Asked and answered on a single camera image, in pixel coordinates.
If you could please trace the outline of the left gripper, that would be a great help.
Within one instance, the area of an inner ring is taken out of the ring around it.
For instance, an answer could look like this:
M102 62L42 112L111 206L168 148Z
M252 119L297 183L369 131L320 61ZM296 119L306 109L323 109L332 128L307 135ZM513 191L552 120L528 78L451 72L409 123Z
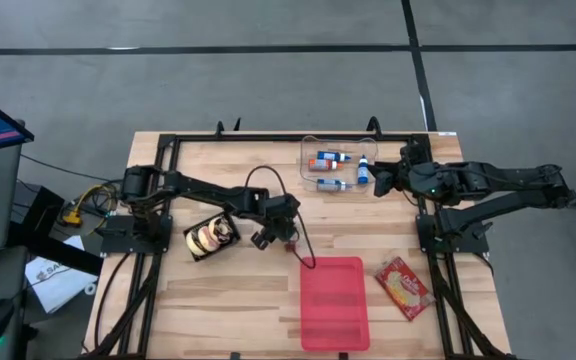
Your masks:
M285 240L285 246L295 246L299 241L296 217L295 212L266 214L262 220L262 229L252 235L251 242L259 250L265 250L275 239Z

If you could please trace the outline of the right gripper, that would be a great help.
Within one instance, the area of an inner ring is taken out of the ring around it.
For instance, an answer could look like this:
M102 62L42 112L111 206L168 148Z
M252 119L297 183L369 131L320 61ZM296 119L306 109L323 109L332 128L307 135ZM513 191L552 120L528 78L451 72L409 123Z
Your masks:
M420 196L422 190L420 185L426 179L425 175L421 175L411 169L407 163L398 161L394 165L390 162L375 162L367 166L369 172L375 176L374 195L382 197L388 194L392 187L399 192L408 191L414 196Z

